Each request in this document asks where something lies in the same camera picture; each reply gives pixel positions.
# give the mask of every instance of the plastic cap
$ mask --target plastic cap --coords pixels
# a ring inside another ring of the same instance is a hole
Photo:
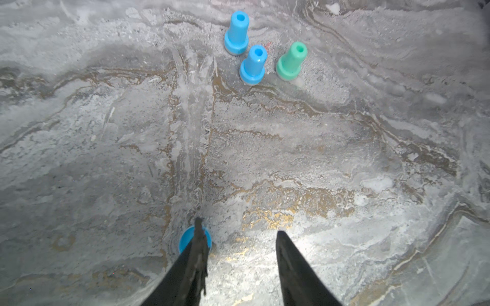
[[[231,15],[230,28],[224,34],[224,47],[231,55],[240,55],[248,46],[248,15],[236,11]]]
[[[209,234],[209,231],[205,227],[202,227],[202,229],[204,230],[204,234],[206,235],[206,238],[208,240],[208,247],[210,252],[211,247],[213,246],[213,242],[211,241],[211,234]],[[179,254],[182,254],[186,246],[189,244],[189,242],[191,242],[192,237],[194,237],[194,226],[191,226],[188,229],[186,229],[185,232],[180,237]]]
[[[288,53],[279,58],[276,72],[283,80],[295,79],[301,71],[301,63],[305,60],[308,49],[304,43],[295,42],[289,48]]]
[[[264,78],[266,69],[264,64],[267,60],[267,50],[260,45],[255,45],[248,51],[247,58],[240,65],[240,78],[247,85],[260,83]]]

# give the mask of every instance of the blue cap rim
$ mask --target blue cap rim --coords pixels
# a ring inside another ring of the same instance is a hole
[[[260,71],[260,74],[252,76],[252,75],[245,72],[244,62],[242,62],[242,64],[240,65],[240,78],[246,84],[249,84],[249,85],[259,84],[260,81],[262,81],[262,79],[264,78],[265,74],[266,74],[266,68],[265,67],[262,67],[262,71]]]
[[[224,34],[224,48],[228,53],[232,55],[241,55],[246,51],[246,48],[248,47],[248,35],[245,37],[245,41],[243,44],[234,44],[230,41],[228,38],[228,30]]]

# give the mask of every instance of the green plastic cap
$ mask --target green plastic cap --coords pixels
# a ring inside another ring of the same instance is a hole
[[[288,53],[279,58],[276,66],[277,75],[286,81],[294,80],[301,71],[301,63],[307,54],[308,49],[304,43],[293,43]]]

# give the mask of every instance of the blue plastic cap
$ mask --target blue plastic cap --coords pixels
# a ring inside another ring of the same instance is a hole
[[[209,252],[211,251],[211,247],[213,246],[213,242],[211,241],[211,235],[205,227],[202,227],[204,233],[206,234],[206,238],[208,240]],[[179,254],[185,250],[185,247],[191,242],[192,237],[194,237],[194,226],[189,227],[185,230],[185,232],[180,237],[179,241]]]
[[[240,78],[247,85],[259,84],[264,78],[267,60],[267,50],[261,45],[255,45],[248,51],[248,56],[240,65]]]
[[[248,47],[248,15],[236,11],[231,15],[230,28],[224,34],[224,47],[231,55],[240,55]]]

